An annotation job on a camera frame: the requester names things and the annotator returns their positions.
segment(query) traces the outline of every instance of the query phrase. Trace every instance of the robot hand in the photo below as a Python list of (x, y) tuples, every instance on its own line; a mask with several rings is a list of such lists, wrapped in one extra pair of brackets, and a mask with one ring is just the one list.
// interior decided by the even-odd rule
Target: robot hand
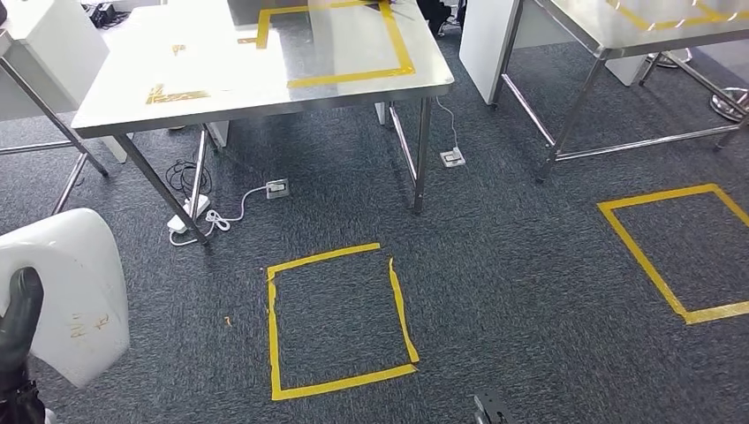
[(44, 289), (33, 268), (16, 271), (10, 305), (0, 317), (0, 424), (43, 423), (44, 404), (28, 379), (26, 358), (42, 312)]

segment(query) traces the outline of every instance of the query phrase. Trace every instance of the yellow tape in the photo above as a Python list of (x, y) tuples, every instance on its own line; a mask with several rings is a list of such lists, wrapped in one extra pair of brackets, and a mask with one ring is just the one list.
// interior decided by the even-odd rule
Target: yellow tape
[(397, 77), (400, 75), (408, 75), (410, 73), (413, 73), (413, 71), (404, 70), (402, 68), (384, 69), (381, 71), (344, 73), (340, 75), (326, 75), (323, 77), (295, 79), (294, 81), (289, 81), (286, 86), (288, 88), (300, 88), (320, 86), (323, 84), (340, 84), (342, 82), (371, 80), (374, 78)]
[(626, 6), (624, 6), (620, 1), (618, 0), (606, 0), (606, 3), (610, 4), (611, 7), (616, 9), (619, 13), (623, 14), (626, 18), (630, 20), (634, 26), (636, 26), (639, 29), (647, 31), (648, 28), (650, 28), (650, 22), (647, 22), (643, 18), (636, 15), (633, 11), (629, 10)]
[(413, 365), (401, 365), (400, 367), (394, 367), (386, 369), (384, 371), (377, 371), (371, 374), (357, 375), (355, 377), (344, 378), (341, 380), (335, 380), (334, 382), (324, 382), (322, 384), (315, 384), (312, 386), (298, 387), (295, 389), (284, 389), (275, 391), (272, 395), (272, 400), (285, 400), (293, 398), (302, 398), (305, 396), (321, 395), (322, 393), (328, 393), (336, 390), (350, 389), (351, 387), (361, 386), (363, 384), (369, 384), (371, 382), (381, 382), (396, 378), (401, 375), (407, 375), (415, 373), (416, 367)]
[(273, 277), (276, 275), (276, 272), (301, 267), (302, 265), (307, 265), (308, 263), (312, 263), (312, 262), (326, 261), (328, 259), (337, 258), (338, 256), (346, 256), (347, 254), (358, 254), (358, 253), (367, 252), (370, 250), (377, 250), (379, 248), (380, 248), (380, 243), (369, 243), (366, 245), (351, 246), (351, 247), (346, 247), (344, 249), (333, 250), (330, 252), (325, 252), (324, 254), (314, 254), (312, 256), (307, 256), (306, 258), (297, 259), (295, 261), (284, 262), (279, 265), (274, 265), (268, 268), (268, 280), (273, 279)]
[(733, 212), (733, 215), (738, 216), (738, 219), (741, 220), (744, 225), (749, 227), (749, 216), (744, 212), (744, 210), (739, 207), (739, 205), (736, 204), (735, 201), (733, 201), (732, 198), (728, 197), (728, 194), (726, 194), (723, 190), (721, 190), (721, 187), (717, 185), (713, 185), (715, 189), (713, 190), (713, 193), (715, 193), (716, 196), (718, 196), (718, 199), (723, 201), (725, 205), (730, 209), (731, 212)]
[(419, 362), (419, 354), (416, 353), (416, 348), (413, 347), (411, 338), (408, 337), (408, 328), (405, 325), (403, 294), (400, 291), (400, 283), (398, 282), (396, 271), (393, 269), (393, 258), (390, 258), (388, 266), (390, 268), (390, 285), (393, 287), (393, 295), (396, 298), (396, 308), (398, 310), (398, 319), (400, 320), (400, 329), (403, 331), (405, 349), (408, 351), (408, 358), (411, 360), (411, 363), (416, 363)]
[(672, 29), (677, 27), (693, 27), (697, 25), (710, 24), (713, 22), (724, 22), (733, 19), (749, 19), (749, 11), (738, 11), (732, 14), (721, 13), (712, 7), (708, 6), (701, 0), (695, 0), (694, 6), (700, 10), (704, 16), (698, 18), (689, 18), (681, 20), (668, 20), (664, 22), (653, 22), (650, 23), (635, 12), (628, 9), (622, 4), (620, 0), (606, 0), (606, 3), (610, 4), (611, 7), (616, 9), (622, 15), (624, 15), (634, 26), (644, 31), (658, 31), (664, 29)]
[(281, 368), (278, 366), (278, 326), (276, 325), (276, 285), (268, 271), (268, 350), (270, 353), (270, 388), (273, 396), (281, 390)]
[(416, 73), (413, 67), (413, 61), (408, 55), (408, 48), (405, 46), (403, 36), (400, 34), (400, 30), (397, 27), (397, 22), (393, 16), (392, 9), (390, 9), (390, 3), (388, 1), (362, 1), (352, 0), (348, 2), (332, 3), (332, 4), (318, 4), (309, 6), (292, 6), (292, 7), (280, 7), (277, 9), (263, 9), (260, 11), (258, 18), (258, 36), (255, 41), (255, 47), (257, 49), (266, 49), (268, 47), (268, 34), (270, 29), (270, 17), (271, 15), (277, 15), (282, 13), (299, 13), (307, 11), (319, 11), (327, 9), (337, 9), (342, 7), (351, 6), (363, 6), (370, 4), (380, 5), (380, 13), (384, 21), (385, 27), (388, 30), (388, 36), (390, 42), (393, 45), (393, 49), (396, 53), (398, 61), (398, 68), (383, 69), (378, 71), (368, 72), (353, 72), (345, 73), (340, 75), (323, 75), (320, 77), (310, 77), (296, 79), (287, 83), (288, 88), (300, 88), (300, 87), (311, 87), (320, 86), (326, 84), (340, 84), (344, 82), (361, 81), (361, 80), (372, 80), (376, 78), (388, 78), (397, 77), (402, 75), (410, 75)]
[(166, 95), (163, 93), (163, 84), (156, 84), (156, 86), (151, 88), (148, 92), (146, 104), (179, 102), (181, 100), (202, 99), (205, 97), (210, 97), (210, 94), (202, 90)]
[(676, 190), (667, 190), (664, 192), (628, 197), (619, 201), (604, 201), (599, 203), (598, 206), (607, 209), (625, 208), (627, 206), (641, 205), (653, 201), (665, 201), (676, 197), (691, 196), (693, 194), (711, 193), (714, 192), (717, 187), (718, 186), (715, 184), (705, 184), (694, 187), (678, 188)]
[(685, 315), (687, 324), (697, 324), (705, 321), (719, 320), (731, 316), (749, 314), (749, 302), (739, 302), (721, 307), (710, 307), (699, 311), (690, 311)]
[(392, 9), (390, 9), (389, 1), (380, 2), (380, 13), (385, 19), (385, 26), (388, 28), (390, 42), (393, 43), (393, 49), (396, 51), (396, 57), (398, 59), (398, 64), (400, 64), (400, 69), (404, 73), (415, 73), (413, 62), (411, 61), (411, 57), (408, 56), (408, 49), (406, 48), (403, 36), (400, 34), (400, 30), (397, 27), (397, 22), (393, 16)]
[[(279, 365), (278, 358), (278, 325), (276, 321), (276, 284), (274, 279), (276, 273), (287, 269), (297, 268), (309, 263), (326, 261), (328, 259), (337, 258), (339, 256), (345, 256), (347, 254), (358, 254), (361, 252), (367, 252), (380, 248), (379, 243), (370, 243), (360, 246), (346, 247), (344, 249), (338, 249), (324, 254), (315, 254), (306, 258), (297, 259), (295, 261), (288, 261), (279, 265), (268, 267), (268, 333), (269, 333), (269, 356), (270, 356), (270, 388), (271, 388), (271, 399), (272, 400), (285, 400), (291, 398), (302, 398), (305, 396), (319, 395), (334, 390), (348, 389), (351, 387), (360, 386), (362, 384), (368, 384), (370, 382), (381, 382), (390, 378), (399, 377), (401, 375), (410, 374), (416, 371), (416, 367), (412, 364), (402, 365), (400, 367), (393, 367), (383, 371), (377, 371), (374, 373), (357, 375), (354, 377), (347, 377), (334, 382), (324, 382), (321, 384), (313, 384), (304, 387), (297, 387), (294, 389), (281, 389), (281, 367)], [(396, 308), (398, 312), (398, 319), (400, 320), (401, 330), (403, 331), (403, 338), (405, 341), (405, 347), (408, 351), (408, 357), (411, 363), (419, 361), (419, 354), (416, 352), (416, 348), (413, 347), (413, 343), (408, 336), (408, 329), (405, 322), (405, 304), (403, 301), (403, 295), (400, 291), (400, 283), (397, 280), (397, 275), (393, 269), (393, 259), (390, 258), (390, 285), (393, 289), (393, 295), (396, 300)]]
[(270, 29), (270, 15), (269, 9), (260, 10), (258, 14), (258, 36), (255, 41), (256, 49), (265, 49), (268, 47), (268, 31)]
[(730, 18), (730, 16), (726, 16), (726, 15), (720, 13), (719, 11), (717, 11), (717, 10), (713, 9), (712, 7), (708, 6), (707, 4), (705, 4), (704, 2), (702, 2), (701, 0), (696, 0), (694, 2), (694, 5), (697, 6), (697, 9), (700, 9), (700, 11), (702, 13), (705, 13), (705, 16), (707, 16), (708, 18), (710, 18), (711, 22), (719, 22), (719, 21), (723, 21), (723, 20), (728, 20), (728, 18)]
[(706, 322), (717, 320), (721, 318), (727, 318), (730, 316), (749, 314), (749, 301), (739, 302), (730, 305), (723, 305), (719, 307), (710, 307), (700, 309), (696, 311), (687, 311), (681, 302), (674, 295), (673, 291), (669, 288), (663, 278), (655, 270), (655, 267), (650, 260), (642, 253), (637, 243), (634, 241), (632, 236), (627, 232), (621, 222), (614, 215), (614, 209), (626, 208), (629, 206), (642, 205), (653, 201), (663, 201), (667, 199), (675, 199), (677, 197), (691, 196), (694, 194), (703, 193), (714, 193), (718, 198), (733, 212), (734, 215), (741, 220), (744, 225), (749, 227), (749, 216), (747, 213), (736, 204), (735, 201), (728, 194), (726, 194), (718, 185), (705, 184), (697, 185), (694, 187), (679, 188), (677, 190), (667, 190), (664, 192), (650, 193), (641, 196), (630, 197), (619, 201), (604, 201), (598, 204), (598, 208), (601, 210), (607, 221), (614, 228), (614, 232), (622, 239), (624, 244), (630, 250), (630, 253), (634, 256), (635, 260), (645, 270), (647, 276), (653, 281), (655, 286), (661, 292), (661, 295), (666, 299), (671, 308), (677, 314), (681, 315), (687, 324), (696, 324), (699, 322)]
[(620, 223), (617, 217), (614, 216), (614, 212), (610, 208), (606, 208), (603, 203), (599, 203), (598, 208), (601, 209), (603, 216), (606, 217), (611, 226), (614, 228), (614, 232), (619, 235), (627, 248), (630, 249), (630, 252), (632, 253), (632, 256), (634, 256), (634, 259), (636, 259), (639, 265), (645, 270), (647, 276), (649, 276), (650, 279), (653, 280), (655, 287), (658, 288), (658, 290), (661, 292), (661, 295), (666, 299), (667, 302), (669, 302), (669, 305), (671, 305), (671, 308), (674, 310), (674, 312), (684, 316), (686, 314), (686, 309), (684, 309), (684, 306), (682, 306), (681, 302), (679, 302), (677, 297), (674, 295), (674, 292), (671, 291), (666, 282), (663, 281), (663, 278), (660, 274), (658, 274), (658, 271), (655, 270), (653, 264), (650, 263), (645, 254), (642, 253), (642, 250), (639, 248), (639, 246), (637, 246), (637, 243), (635, 243), (630, 233), (624, 229), (622, 223)]

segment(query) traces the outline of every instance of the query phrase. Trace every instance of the table top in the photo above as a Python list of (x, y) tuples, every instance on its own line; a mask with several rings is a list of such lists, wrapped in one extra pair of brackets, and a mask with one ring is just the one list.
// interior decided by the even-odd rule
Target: table top
[(444, 95), (454, 80), (415, 0), (184, 0), (129, 20), (73, 119), (81, 137)]
[(535, 1), (598, 57), (749, 38), (749, 0)]

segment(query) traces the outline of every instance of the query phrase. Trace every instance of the stainless steel table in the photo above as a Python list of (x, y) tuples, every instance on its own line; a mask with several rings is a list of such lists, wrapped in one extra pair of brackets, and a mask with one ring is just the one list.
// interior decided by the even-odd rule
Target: stainless steel table
[[(84, 138), (113, 135), (200, 242), (127, 133), (384, 102), (421, 211), (431, 102), (453, 77), (415, 0), (182, 0), (133, 14), (140, 26), (110, 54), (72, 127)], [(421, 99), (415, 165), (392, 106), (413, 98)], [(210, 139), (203, 127), (200, 152)]]
[(26, 82), (18, 71), (5, 59), (4, 55), (11, 48), (12, 39), (7, 32), (0, 28), (0, 69), (5, 71), (9, 77), (19, 86), (19, 88), (31, 99), (36, 106), (44, 113), (44, 115), (52, 122), (52, 124), (67, 138), (67, 141), (52, 141), (49, 143), (33, 144), (28, 146), (17, 146), (12, 148), (0, 148), (0, 156), (3, 155), (17, 155), (21, 153), (29, 152), (41, 152), (44, 150), (53, 150), (58, 148), (77, 148), (79, 151), (78, 159), (76, 160), (71, 170), (70, 176), (65, 183), (63, 192), (57, 199), (54, 208), (52, 209), (52, 215), (62, 212), (65, 203), (70, 197), (70, 193), (78, 181), (78, 176), (83, 170), (83, 166), (86, 162), (91, 163), (91, 166), (96, 168), (100, 174), (107, 177), (109, 173), (104, 167), (97, 161), (91, 152), (88, 151), (81, 143), (78, 137), (73, 131), (65, 124), (57, 114), (47, 105), (47, 103), (34, 91), (34, 89)]
[[(518, 32), (524, 1), (535, 1), (595, 58), (593, 68), (572, 104), (557, 137), (553, 137), (546, 129), (507, 74), (512, 52), (511, 46)], [(505, 85), (510, 89), (546, 141), (549, 156), (537, 176), (539, 181), (549, 176), (552, 167), (557, 162), (725, 133), (725, 137), (715, 146), (715, 150), (719, 150), (727, 146), (738, 131), (746, 130), (749, 125), (749, 115), (744, 113), (738, 125), (726, 125), (613, 147), (563, 153), (564, 143), (571, 134), (580, 109), (609, 59), (663, 52), (658, 53), (655, 60), (651, 61), (640, 85), (645, 83), (654, 70), (655, 66), (652, 64), (657, 63), (661, 55), (664, 55), (714, 95), (737, 110), (744, 111), (745, 109), (741, 108), (733, 97), (726, 95), (684, 61), (669, 53), (669, 50), (749, 38), (749, 0), (521, 0), (517, 3), (516, 10), (513, 11), (511, 22), (505, 40), (510, 47), (505, 50), (497, 86)]]

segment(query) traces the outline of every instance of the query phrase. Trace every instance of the black cable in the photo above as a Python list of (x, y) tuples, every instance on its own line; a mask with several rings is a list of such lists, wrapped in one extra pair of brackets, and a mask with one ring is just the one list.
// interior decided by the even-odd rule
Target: black cable
[(102, 25), (102, 29), (110, 29), (112, 27), (116, 27), (117, 25), (123, 23), (125, 19), (130, 17), (130, 12), (128, 11), (118, 11), (115, 13), (115, 17), (112, 18), (110, 22), (107, 22), (106, 24)]
[[(180, 159), (166, 170), (164, 179), (166, 179), (167, 184), (172, 189), (181, 192), (186, 199), (190, 199), (193, 193), (193, 182), (195, 181), (195, 170), (197, 168), (197, 163)], [(211, 190), (213, 190), (213, 180), (211, 179), (210, 172), (203, 167), (198, 192), (208, 194)]]

